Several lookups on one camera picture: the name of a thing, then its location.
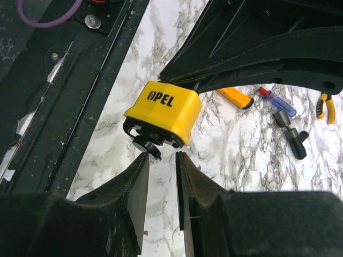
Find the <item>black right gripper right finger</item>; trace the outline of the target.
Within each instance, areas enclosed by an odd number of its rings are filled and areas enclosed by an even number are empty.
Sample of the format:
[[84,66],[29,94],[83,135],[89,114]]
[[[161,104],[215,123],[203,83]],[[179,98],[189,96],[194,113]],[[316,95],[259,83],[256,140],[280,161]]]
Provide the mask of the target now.
[[228,191],[176,154],[186,256],[342,256],[342,201],[323,191]]

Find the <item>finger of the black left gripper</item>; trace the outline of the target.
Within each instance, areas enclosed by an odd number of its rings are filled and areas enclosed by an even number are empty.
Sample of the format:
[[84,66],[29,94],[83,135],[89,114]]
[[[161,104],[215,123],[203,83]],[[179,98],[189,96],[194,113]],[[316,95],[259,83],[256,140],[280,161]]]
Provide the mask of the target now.
[[209,1],[160,79],[186,83],[285,59],[342,61],[342,1]]
[[227,86],[277,83],[337,95],[342,92],[342,27],[302,29],[271,37],[208,77],[199,92]]

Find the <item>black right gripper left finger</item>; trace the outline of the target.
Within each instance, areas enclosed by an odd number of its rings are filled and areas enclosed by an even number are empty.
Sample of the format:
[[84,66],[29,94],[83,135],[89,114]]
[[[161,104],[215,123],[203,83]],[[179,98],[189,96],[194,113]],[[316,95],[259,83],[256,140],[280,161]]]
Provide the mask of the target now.
[[1,256],[138,256],[142,252],[149,158],[70,201],[58,194],[1,196]]

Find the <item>yellow padlock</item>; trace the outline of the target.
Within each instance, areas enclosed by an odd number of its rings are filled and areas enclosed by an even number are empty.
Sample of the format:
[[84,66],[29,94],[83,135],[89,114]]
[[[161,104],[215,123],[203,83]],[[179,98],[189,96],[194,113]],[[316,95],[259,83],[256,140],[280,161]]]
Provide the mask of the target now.
[[179,149],[189,144],[202,106],[197,85],[188,89],[149,81],[125,111],[123,131],[141,152],[161,160],[157,146],[168,144]]

